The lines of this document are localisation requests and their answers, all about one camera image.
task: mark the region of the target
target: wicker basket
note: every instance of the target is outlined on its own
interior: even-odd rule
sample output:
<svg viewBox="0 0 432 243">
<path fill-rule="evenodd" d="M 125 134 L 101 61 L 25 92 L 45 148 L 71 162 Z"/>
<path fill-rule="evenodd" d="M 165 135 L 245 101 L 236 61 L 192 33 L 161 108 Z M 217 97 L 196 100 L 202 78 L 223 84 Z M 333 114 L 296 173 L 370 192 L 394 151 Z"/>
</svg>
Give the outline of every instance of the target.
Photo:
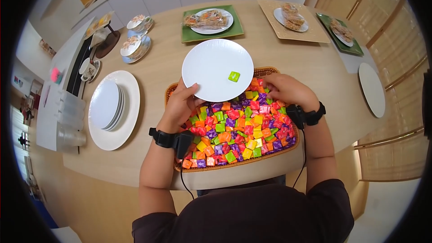
<svg viewBox="0 0 432 243">
<path fill-rule="evenodd" d="M 262 78 L 263 76 L 269 75 L 272 73 L 280 73 L 280 72 L 275 67 L 256 67 L 254 69 L 254 77 L 256 77 L 256 78 Z M 176 90 L 176 88 L 177 88 L 177 83 L 174 83 L 174 84 L 171 84 L 165 90 L 165 106 L 168 103 L 170 93 L 173 92 L 174 90 Z M 248 160 L 244 160 L 244 161 L 240 161 L 240 162 L 235 162 L 233 164 L 227 164 L 227 165 L 221 165 L 221 166 L 209 166 L 209 167 L 205 167 L 205 168 L 183 169 L 183 172 L 184 173 L 191 173 L 191 172 L 202 172 L 202 171 L 224 169 L 224 168 L 234 167 L 237 165 L 249 164 L 249 163 L 254 162 L 254 161 L 259 161 L 262 159 L 271 158 L 273 156 L 280 155 L 280 154 L 286 153 L 288 151 L 291 151 L 291 150 L 295 149 L 297 147 L 297 145 L 299 145 L 299 143 L 300 143 L 299 130 L 297 129 L 297 127 L 294 124 L 293 124 L 293 128 L 294 128 L 295 144 L 290 148 L 281 150 L 279 152 L 276 152 L 276 153 L 273 153 L 270 155 L 264 155 L 262 157 L 256 157 L 256 158 L 252 158 L 252 159 L 248 159 Z M 178 172 L 180 172 L 180 165 L 181 164 L 178 164 L 174 161 L 174 169 Z"/>
</svg>

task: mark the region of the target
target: right hand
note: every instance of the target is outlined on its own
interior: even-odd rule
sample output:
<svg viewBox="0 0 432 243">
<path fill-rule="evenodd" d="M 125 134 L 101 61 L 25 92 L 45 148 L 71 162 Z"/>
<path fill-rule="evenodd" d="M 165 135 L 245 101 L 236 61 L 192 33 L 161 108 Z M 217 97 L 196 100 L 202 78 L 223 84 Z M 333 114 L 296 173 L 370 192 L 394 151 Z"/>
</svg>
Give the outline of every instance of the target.
<svg viewBox="0 0 432 243">
<path fill-rule="evenodd" d="M 305 112 L 318 111 L 320 107 L 312 89 L 289 75 L 278 73 L 266 75 L 263 87 L 270 90 L 267 98 L 282 100 L 287 105 L 300 105 Z"/>
</svg>

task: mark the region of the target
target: white round plate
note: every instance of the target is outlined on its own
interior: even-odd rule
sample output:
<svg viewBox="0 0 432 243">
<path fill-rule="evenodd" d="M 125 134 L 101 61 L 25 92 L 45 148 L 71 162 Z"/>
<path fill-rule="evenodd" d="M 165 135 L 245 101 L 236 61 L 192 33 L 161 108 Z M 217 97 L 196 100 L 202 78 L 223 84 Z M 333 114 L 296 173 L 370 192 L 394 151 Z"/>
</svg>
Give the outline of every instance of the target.
<svg viewBox="0 0 432 243">
<path fill-rule="evenodd" d="M 351 41 L 350 43 L 348 43 L 346 40 L 343 39 L 343 37 L 339 36 L 338 34 L 336 34 L 333 29 L 331 29 L 331 31 L 333 32 L 333 34 L 346 46 L 348 47 L 352 47 L 354 45 L 354 42 Z"/>
<path fill-rule="evenodd" d="M 228 80 L 231 71 L 240 73 L 237 82 Z M 254 64 L 249 53 L 231 40 L 204 41 L 186 55 L 181 76 L 186 87 L 198 83 L 196 97 L 222 102 L 240 95 L 252 81 Z"/>
<path fill-rule="evenodd" d="M 385 112 L 385 95 L 378 74 L 367 63 L 359 67 L 360 84 L 372 113 L 382 117 Z"/>
<path fill-rule="evenodd" d="M 112 128 L 112 126 L 119 121 L 119 119 L 120 119 L 119 116 L 120 116 L 120 114 L 123 111 L 123 108 L 124 108 L 124 93 L 123 93 L 123 91 L 122 91 L 122 89 L 120 87 L 118 89 L 119 89 L 119 94 L 120 94 L 120 100 L 118 102 L 119 105 L 118 105 L 118 108 L 117 108 L 117 112 L 116 112 L 114 118 L 112 119 L 112 121 L 109 123 L 109 125 L 106 126 L 105 128 L 103 128 L 104 131 L 110 130 Z"/>
<path fill-rule="evenodd" d="M 117 112 L 119 100 L 120 91 L 115 81 L 102 80 L 90 100 L 93 110 L 89 111 L 89 121 L 100 129 L 108 126 Z"/>
<path fill-rule="evenodd" d="M 199 11 L 199 12 L 196 13 L 196 15 L 201 16 L 201 14 L 205 13 L 206 11 L 210 11 L 210 10 L 215 10 L 215 8 L 208 8 L 208 9 L 206 9 L 206 10 Z M 204 29 L 192 28 L 192 27 L 191 27 L 191 29 L 192 29 L 193 31 L 199 33 L 199 34 L 205 34 L 205 35 L 208 35 L 208 34 L 216 34 L 216 33 L 223 32 L 223 31 L 227 30 L 228 28 L 230 28 L 230 27 L 232 26 L 232 24 L 234 23 L 234 18 L 232 17 L 231 13 L 229 13 L 229 12 L 226 11 L 226 10 L 222 10 L 222 15 L 224 15 L 224 16 L 225 16 L 225 15 L 228 15 L 228 17 L 227 17 L 227 18 L 228 18 L 228 22 L 227 22 L 227 24 L 226 24 L 226 28 L 222 28 L 222 29 L 207 29 L 207 30 L 204 30 Z"/>
<path fill-rule="evenodd" d="M 283 26 L 285 26 L 285 19 L 284 19 L 284 15 L 282 14 L 282 8 L 277 8 L 277 9 L 275 9 L 275 10 L 273 11 L 273 15 L 274 15 L 274 18 L 276 18 L 276 20 L 277 20 L 279 23 L 281 23 Z M 294 29 L 291 29 L 291 28 L 288 28 L 288 29 L 289 29 L 289 30 L 293 30 L 293 31 L 297 31 L 297 32 L 305 32 L 306 30 L 309 29 L 309 24 L 308 24 L 308 21 L 306 21 L 306 19 L 305 19 L 305 23 L 302 24 L 302 26 L 300 27 L 299 30 L 294 30 Z"/>
<path fill-rule="evenodd" d="M 104 81 L 115 81 L 124 92 L 124 112 L 118 125 L 110 132 L 95 127 L 89 118 L 89 131 L 94 143 L 103 150 L 115 150 L 124 144 L 137 123 L 140 109 L 140 88 L 135 77 L 127 71 L 116 71 L 108 74 Z M 89 114 L 93 109 L 90 101 Z"/>
</svg>

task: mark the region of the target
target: person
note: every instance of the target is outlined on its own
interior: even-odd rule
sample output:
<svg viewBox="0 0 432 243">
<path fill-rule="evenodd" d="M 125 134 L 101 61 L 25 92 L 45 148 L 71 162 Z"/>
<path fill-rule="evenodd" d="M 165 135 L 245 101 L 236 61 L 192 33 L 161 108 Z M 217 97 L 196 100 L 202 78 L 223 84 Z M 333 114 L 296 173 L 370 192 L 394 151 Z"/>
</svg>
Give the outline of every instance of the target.
<svg viewBox="0 0 432 243">
<path fill-rule="evenodd" d="M 18 138 L 18 141 L 21 145 L 25 145 L 25 146 L 30 146 L 29 144 L 27 144 L 27 142 L 30 142 L 29 140 L 25 140 L 22 136 Z"/>
<path fill-rule="evenodd" d="M 285 74 L 264 77 L 269 98 L 318 111 L 314 92 Z M 180 79 L 157 130 L 176 133 L 204 101 Z M 210 190 L 177 215 L 169 188 L 174 149 L 152 141 L 139 174 L 139 219 L 134 242 L 343 242 L 354 226 L 348 193 L 338 179 L 325 117 L 305 126 L 306 194 L 281 184 Z"/>
<path fill-rule="evenodd" d="M 19 111 L 21 112 L 21 114 L 24 116 L 25 120 L 29 120 L 35 118 L 35 116 L 32 115 L 32 112 L 30 111 L 29 108 L 25 107 L 23 108 L 19 108 Z"/>
</svg>

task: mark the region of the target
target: wooden table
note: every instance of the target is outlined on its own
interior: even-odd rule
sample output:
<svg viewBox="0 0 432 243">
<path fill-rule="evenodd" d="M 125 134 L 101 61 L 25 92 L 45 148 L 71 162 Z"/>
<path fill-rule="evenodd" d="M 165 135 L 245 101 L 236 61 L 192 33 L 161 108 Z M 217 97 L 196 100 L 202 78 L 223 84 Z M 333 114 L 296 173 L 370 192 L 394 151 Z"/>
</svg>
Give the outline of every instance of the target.
<svg viewBox="0 0 432 243">
<path fill-rule="evenodd" d="M 156 126 L 163 114 L 165 89 L 179 80 L 183 59 L 197 44 L 182 44 L 180 41 L 182 13 L 188 9 L 226 4 L 234 5 L 245 31 L 245 35 L 230 40 L 250 53 L 254 66 L 273 66 L 281 73 L 297 78 L 308 85 L 326 106 L 326 119 L 336 152 L 385 122 L 387 115 L 380 119 L 372 115 L 362 94 L 358 75 L 347 73 L 331 43 L 278 39 L 256 0 L 196 4 L 155 15 L 155 24 L 148 33 L 152 47 L 137 63 L 123 63 L 119 51 L 127 39 L 127 30 L 120 30 L 120 41 L 102 59 L 100 73 L 95 81 L 85 86 L 83 100 L 87 102 L 88 111 L 92 94 L 106 75 L 116 70 L 132 73 L 138 80 L 141 92 L 141 107 L 135 129 L 122 147 L 115 151 L 104 151 L 92 141 L 88 121 L 85 120 L 87 145 L 80 148 L 79 155 L 63 154 L 65 167 L 100 180 L 138 186 L 140 166 L 151 142 L 148 131 L 150 127 Z M 247 165 L 185 173 L 183 179 L 190 189 L 234 186 L 299 169 L 303 158 L 303 146 L 300 145 L 286 154 Z M 174 173 L 171 189 L 184 189 L 179 173 Z"/>
</svg>

